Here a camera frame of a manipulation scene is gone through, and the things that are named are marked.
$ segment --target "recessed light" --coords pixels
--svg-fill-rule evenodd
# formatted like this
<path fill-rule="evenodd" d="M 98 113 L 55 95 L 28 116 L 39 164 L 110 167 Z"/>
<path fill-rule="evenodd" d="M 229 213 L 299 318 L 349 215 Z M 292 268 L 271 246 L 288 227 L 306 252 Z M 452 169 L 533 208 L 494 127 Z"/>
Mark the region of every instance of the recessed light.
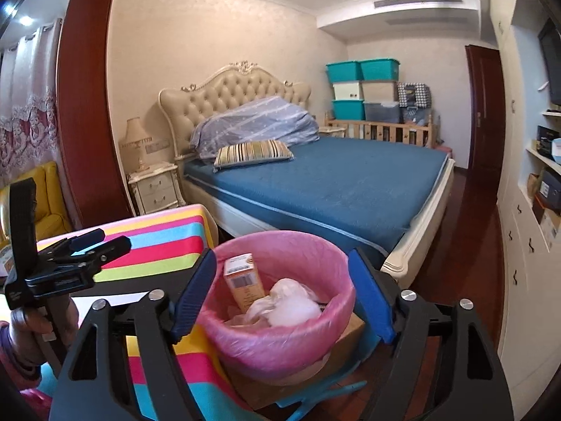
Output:
<path fill-rule="evenodd" d="M 25 27 L 29 27 L 32 23 L 33 23 L 33 19 L 28 15 L 25 15 L 20 19 L 20 24 L 22 24 Z"/>
<path fill-rule="evenodd" d="M 16 10 L 16 8 L 10 4 L 7 4 L 6 6 L 4 6 L 4 12 L 7 15 L 16 15 L 18 10 Z"/>

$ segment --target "lace curtain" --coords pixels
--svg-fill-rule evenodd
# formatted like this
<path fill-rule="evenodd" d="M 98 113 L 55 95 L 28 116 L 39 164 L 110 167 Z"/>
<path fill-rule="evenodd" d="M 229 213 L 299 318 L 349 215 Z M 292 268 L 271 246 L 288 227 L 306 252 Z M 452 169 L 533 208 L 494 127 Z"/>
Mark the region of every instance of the lace curtain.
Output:
<path fill-rule="evenodd" d="M 0 188 L 56 161 L 69 218 L 80 228 L 58 144 L 55 75 L 62 21 L 4 51 L 0 67 Z"/>

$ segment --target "wooden floor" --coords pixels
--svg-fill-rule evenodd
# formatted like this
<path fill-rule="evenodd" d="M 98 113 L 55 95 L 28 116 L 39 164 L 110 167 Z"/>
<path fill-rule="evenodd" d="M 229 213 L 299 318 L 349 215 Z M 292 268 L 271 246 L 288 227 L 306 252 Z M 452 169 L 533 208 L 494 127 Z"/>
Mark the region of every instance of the wooden floor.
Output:
<path fill-rule="evenodd" d="M 442 226 L 411 289 L 425 300 L 454 303 L 469 298 L 498 344 L 503 311 L 504 266 L 500 224 L 496 209 L 496 182 L 478 180 L 456 172 Z M 407 419 L 423 412 L 436 360 L 438 339 L 430 339 Z M 357 393 L 316 406 L 305 421 L 356 421 L 370 395 L 377 375 L 390 359 L 391 350 L 379 346 L 374 355 L 347 381 L 367 380 Z M 259 413 L 271 421 L 284 421 L 295 410 L 269 406 Z"/>

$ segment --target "metal screw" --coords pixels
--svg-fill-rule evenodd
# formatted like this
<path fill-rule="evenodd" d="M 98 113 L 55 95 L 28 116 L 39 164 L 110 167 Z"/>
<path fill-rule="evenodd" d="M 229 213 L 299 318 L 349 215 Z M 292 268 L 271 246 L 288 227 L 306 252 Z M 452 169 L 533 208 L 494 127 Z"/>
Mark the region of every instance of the metal screw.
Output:
<path fill-rule="evenodd" d="M 105 299 L 97 299 L 96 302 L 92 304 L 92 309 L 94 310 L 102 310 L 107 305 L 107 301 Z"/>
<path fill-rule="evenodd" d="M 473 302 L 470 301 L 469 299 L 462 299 L 462 300 L 460 300 L 460 302 L 459 302 L 459 306 L 460 306 L 462 309 L 471 310 L 471 309 L 473 309 Z"/>
<path fill-rule="evenodd" d="M 417 299 L 417 293 L 414 292 L 414 291 L 411 291 L 410 289 L 404 289 L 401 292 L 401 297 L 402 297 L 402 299 L 404 299 L 406 301 L 412 302 L 415 299 Z"/>
<path fill-rule="evenodd" d="M 159 301 L 165 296 L 163 289 L 154 289 L 148 293 L 148 299 L 151 301 Z"/>

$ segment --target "striped pillow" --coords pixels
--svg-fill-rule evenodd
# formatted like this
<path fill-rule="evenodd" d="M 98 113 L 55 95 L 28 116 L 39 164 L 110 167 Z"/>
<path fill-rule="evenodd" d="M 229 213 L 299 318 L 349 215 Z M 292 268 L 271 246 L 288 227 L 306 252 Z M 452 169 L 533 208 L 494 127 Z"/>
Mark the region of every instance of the striped pillow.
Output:
<path fill-rule="evenodd" d="M 273 140 L 242 142 L 222 147 L 218 151 L 214 160 L 214 171 L 234 166 L 292 160 L 293 158 L 294 155 L 284 142 Z"/>

